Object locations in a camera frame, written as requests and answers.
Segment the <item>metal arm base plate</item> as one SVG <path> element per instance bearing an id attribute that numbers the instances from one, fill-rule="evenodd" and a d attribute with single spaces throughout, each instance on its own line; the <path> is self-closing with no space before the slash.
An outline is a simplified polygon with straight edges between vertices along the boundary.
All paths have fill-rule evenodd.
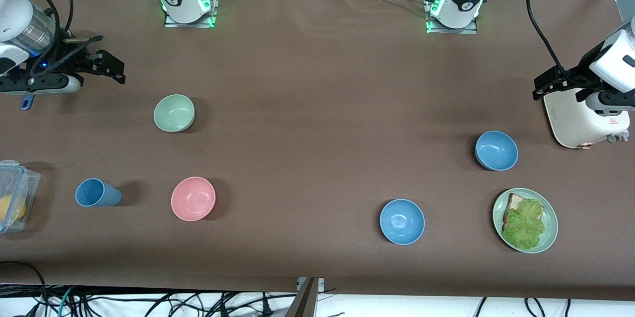
<path id="1" fill-rule="evenodd" d="M 164 26 L 173 28 L 214 28 L 219 0 L 196 0 L 196 10 L 200 17 L 190 23 L 179 23 L 165 13 Z"/>
<path id="2" fill-rule="evenodd" d="M 463 6 L 452 0 L 431 0 L 424 5 L 426 30 L 433 34 L 477 34 L 476 17 L 483 1 Z"/>

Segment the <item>blue bowl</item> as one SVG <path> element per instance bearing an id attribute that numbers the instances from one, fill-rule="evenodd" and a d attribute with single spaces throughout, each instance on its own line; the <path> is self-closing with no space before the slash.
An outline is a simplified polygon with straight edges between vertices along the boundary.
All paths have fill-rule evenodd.
<path id="1" fill-rule="evenodd" d="M 407 246 L 420 240 L 426 228 L 426 218 L 415 202 L 394 199 L 381 209 L 379 226 L 389 242 Z"/>
<path id="2" fill-rule="evenodd" d="M 505 132 L 487 131 L 476 140 L 474 154 L 484 168 L 504 172 L 516 165 L 519 150 L 515 141 Z"/>

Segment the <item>blue cup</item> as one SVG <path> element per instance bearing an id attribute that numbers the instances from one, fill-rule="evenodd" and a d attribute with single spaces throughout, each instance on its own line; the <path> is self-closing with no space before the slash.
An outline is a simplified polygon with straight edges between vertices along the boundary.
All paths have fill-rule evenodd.
<path id="1" fill-rule="evenodd" d="M 116 187 L 97 178 L 82 181 L 74 194 L 77 204 L 83 207 L 116 206 L 121 202 L 121 197 L 122 194 Z"/>

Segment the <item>light green bowl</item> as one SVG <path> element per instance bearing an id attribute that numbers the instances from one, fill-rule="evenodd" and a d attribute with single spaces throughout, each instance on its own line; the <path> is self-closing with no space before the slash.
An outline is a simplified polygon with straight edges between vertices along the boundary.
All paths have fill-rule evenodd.
<path id="1" fill-rule="evenodd" d="M 185 95 L 168 95 L 154 107 L 154 124 L 164 132 L 186 131 L 195 121 L 193 101 Z"/>

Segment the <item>metal table bracket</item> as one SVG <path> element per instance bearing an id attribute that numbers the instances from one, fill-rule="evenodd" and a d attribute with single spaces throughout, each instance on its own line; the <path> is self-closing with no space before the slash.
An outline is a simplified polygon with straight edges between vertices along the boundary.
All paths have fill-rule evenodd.
<path id="1" fill-rule="evenodd" d="M 315 317 L 318 295 L 325 291 L 324 278 L 305 278 L 297 280 L 298 293 L 284 317 Z"/>

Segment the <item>green lettuce leaf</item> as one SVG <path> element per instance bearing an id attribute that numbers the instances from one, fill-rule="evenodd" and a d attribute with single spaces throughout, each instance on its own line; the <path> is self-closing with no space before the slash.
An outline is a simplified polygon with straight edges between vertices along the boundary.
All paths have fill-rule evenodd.
<path id="1" fill-rule="evenodd" d="M 538 246 L 545 231 L 541 217 L 544 207 L 537 199 L 526 199 L 515 208 L 506 211 L 502 236 L 517 249 L 533 249 Z"/>

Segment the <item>light green plate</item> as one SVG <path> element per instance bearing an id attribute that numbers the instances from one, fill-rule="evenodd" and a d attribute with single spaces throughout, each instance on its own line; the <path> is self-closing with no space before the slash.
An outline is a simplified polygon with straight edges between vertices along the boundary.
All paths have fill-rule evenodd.
<path id="1" fill-rule="evenodd" d="M 544 215 L 541 219 L 542 222 L 544 222 L 545 231 L 540 236 L 540 242 L 538 243 L 538 246 L 533 249 L 517 249 L 510 243 L 506 242 L 506 240 L 504 240 L 502 236 L 502 218 L 508 204 L 508 197 L 510 193 L 517 193 L 518 195 L 521 195 L 525 198 L 539 199 L 542 206 L 545 208 Z M 501 193 L 499 197 L 497 197 L 497 199 L 495 199 L 494 201 L 494 206 L 492 208 L 492 222 L 494 224 L 495 231 L 497 232 L 501 240 L 506 243 L 506 245 L 514 250 L 526 254 L 538 254 L 546 251 L 555 242 L 559 229 L 557 215 L 547 199 L 541 194 L 526 188 L 512 188 Z"/>

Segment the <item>cream white toaster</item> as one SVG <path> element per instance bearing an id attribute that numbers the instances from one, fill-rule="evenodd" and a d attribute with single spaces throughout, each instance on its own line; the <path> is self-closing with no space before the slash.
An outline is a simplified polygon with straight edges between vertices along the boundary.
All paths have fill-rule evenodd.
<path id="1" fill-rule="evenodd" d="M 585 102 L 578 102 L 581 89 L 554 92 L 544 96 L 543 103 L 553 136 L 558 144 L 569 149 L 588 149 L 608 141 L 628 141 L 631 124 L 629 114 L 622 111 L 601 116 Z"/>

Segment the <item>yellow fruit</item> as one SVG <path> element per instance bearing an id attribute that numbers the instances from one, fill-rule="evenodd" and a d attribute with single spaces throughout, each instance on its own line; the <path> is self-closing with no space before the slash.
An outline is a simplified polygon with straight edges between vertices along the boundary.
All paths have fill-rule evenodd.
<path id="1" fill-rule="evenodd" d="M 5 195 L 0 198 L 0 222 L 4 221 L 6 217 L 13 215 L 16 213 L 16 220 L 20 220 L 26 213 L 25 204 L 16 204 L 13 208 L 11 208 L 11 204 L 14 201 L 11 195 Z"/>

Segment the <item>pink bowl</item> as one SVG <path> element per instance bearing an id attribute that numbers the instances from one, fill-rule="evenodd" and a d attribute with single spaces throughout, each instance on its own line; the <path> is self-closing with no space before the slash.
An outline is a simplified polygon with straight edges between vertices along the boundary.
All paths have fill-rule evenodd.
<path id="1" fill-rule="evenodd" d="M 188 177 L 172 192 L 172 211 L 183 221 L 193 222 L 205 218 L 215 204 L 215 189 L 211 182 L 202 177 Z"/>

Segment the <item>bread slice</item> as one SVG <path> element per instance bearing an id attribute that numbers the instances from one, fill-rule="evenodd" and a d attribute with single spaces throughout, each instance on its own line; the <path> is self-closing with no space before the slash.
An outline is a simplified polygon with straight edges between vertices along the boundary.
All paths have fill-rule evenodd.
<path id="1" fill-rule="evenodd" d="M 539 199 L 525 198 L 517 193 L 510 193 L 508 197 L 508 204 L 506 206 L 502 221 L 502 229 L 505 230 L 511 225 L 510 212 L 514 210 L 515 213 L 521 213 L 522 215 L 530 215 L 531 218 L 541 220 L 545 208 L 542 206 Z"/>

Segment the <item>clear plastic container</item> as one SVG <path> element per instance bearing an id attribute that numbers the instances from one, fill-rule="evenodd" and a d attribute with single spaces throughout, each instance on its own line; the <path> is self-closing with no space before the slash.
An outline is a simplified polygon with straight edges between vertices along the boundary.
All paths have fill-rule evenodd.
<path id="1" fill-rule="evenodd" d="M 20 233 L 26 226 L 32 208 L 41 175 L 20 165 L 18 161 L 0 161 L 0 198 L 11 195 L 16 204 L 25 204 L 26 213 L 20 220 L 16 220 L 16 213 L 0 222 L 0 234 Z"/>

